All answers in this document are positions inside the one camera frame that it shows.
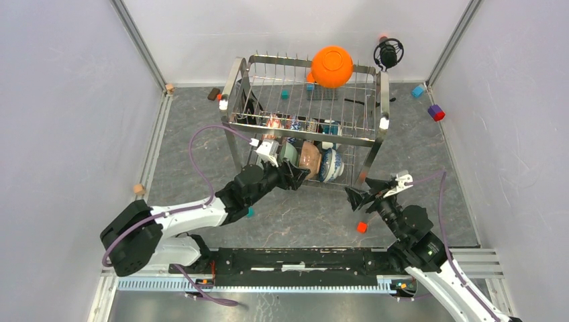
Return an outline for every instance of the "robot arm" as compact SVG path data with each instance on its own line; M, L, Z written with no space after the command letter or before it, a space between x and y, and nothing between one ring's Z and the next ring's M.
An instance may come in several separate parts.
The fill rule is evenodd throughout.
M286 159L278 163L277 147L277 142L264 140L256 150L263 167L245 166L208 205L208 199L168 207L149 207L144 200L128 205L100 236L107 251L116 244L109 252L116 274L128 276L155 264L190 266L207 256L209 249L197 235L175 238L178 234L233 223L276 187L297 190L309 170L297 168ZM136 225L140 226L124 235Z
M413 185L407 172L391 180L366 179L370 190L346 188L352 209L371 203L366 212L377 211L397 238L389 246L390 264L417 279L449 311L456 321L521 322L500 312L464 274L444 243L431 232L427 209L402 208L397 194Z

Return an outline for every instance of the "dish rack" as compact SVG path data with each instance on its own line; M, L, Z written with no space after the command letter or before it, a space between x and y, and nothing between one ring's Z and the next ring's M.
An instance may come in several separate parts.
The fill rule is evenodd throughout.
M356 63L352 78L344 86L326 89L306 81L311 64L308 58L298 56L255 54L248 61L236 58L219 102L221 122L253 133L258 139L276 136L282 144L285 138L293 138L299 154L303 140L317 146L320 142L339 144L344 173L333 182L309 180L307 185L359 187L389 128L389 76ZM300 130L266 126L271 118L287 124L293 115L301 124ZM321 133L323 127L330 126L326 120L336 121L341 135ZM225 135L236 170L240 171L243 164L236 139L229 131ZM369 151L361 168L356 169L358 146ZM253 149L246 162L257 162Z

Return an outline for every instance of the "cup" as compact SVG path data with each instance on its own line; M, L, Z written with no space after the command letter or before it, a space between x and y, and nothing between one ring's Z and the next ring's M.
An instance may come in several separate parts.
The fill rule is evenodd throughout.
M274 113L270 114L270 117L266 123L266 127L272 127L274 129L280 129L282 128L282 124L280 122L280 119L278 118L278 116ZM267 140L276 140L276 136L273 134L265 134L262 137L263 140L267 139Z
M278 154L278 160L283 161L284 159L289 159L291 164L294 166L299 166L299 153L297 149L290 143L285 142L282 144L280 153Z
M342 135L342 127L340 126L340 123L338 123L337 121L334 121L332 119L325 119L324 123L326 123L326 124L322 125L322 133L329 134L331 136L341 136ZM328 149L337 150L339 146L340 146L339 143L322 142L322 149L323 150L328 150Z
M334 149L328 149L322 156L322 162L318 171L318 180L321 182L331 182L344 173L344 163L342 157Z
M287 121L287 129L293 129L295 131L301 130L301 122L299 121L296 115L292 115L291 118ZM287 141L291 144L297 141L296 138L287 138Z
M306 180L312 179L318 174L321 161L322 155L320 155L318 148L316 148L316 146L311 142L304 141L301 156L299 158L299 168L310 170L310 173L306 176Z

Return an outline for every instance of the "marble floor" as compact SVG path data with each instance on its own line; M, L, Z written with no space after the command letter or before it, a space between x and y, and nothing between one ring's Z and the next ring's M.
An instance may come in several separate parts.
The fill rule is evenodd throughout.
M375 159L368 177L388 178L391 173L408 170L415 180L437 170L446 169L444 223L451 246L476 246L476 235L454 167L439 125L428 115L429 97L416 99L411 90L417 84L391 84L391 123L387 139ZM217 102L207 100L211 87L176 89L166 124L160 155L148 202L150 205L175 205L207 196L207 186L192 168L188 142L197 129L219 124ZM238 142L245 158L248 146ZM358 148L361 162L366 148ZM211 129L202 133L194 147L197 164L221 189L236 175L223 131ZM403 206L426 207L439 235L437 197L439 180L418 184L403 192ZM209 247L310 247L362 246L387 247L394 237L378 215L352 212L344 191L302 186L298 191L275 189L254 205L255 216L231 225L193 231L201 235ZM358 233L360 220L368 222L368 231Z

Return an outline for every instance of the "white wall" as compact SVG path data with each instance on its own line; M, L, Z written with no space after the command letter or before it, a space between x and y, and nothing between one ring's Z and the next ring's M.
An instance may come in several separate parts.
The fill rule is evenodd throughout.
M566 321L567 1L485 1L435 84L481 238L524 321Z
M225 83L236 56L258 50L312 58L343 46L374 66L379 35L406 54L393 80L425 80L468 0L124 0L169 83Z
M84 321L160 90L107 0L0 4L0 320Z

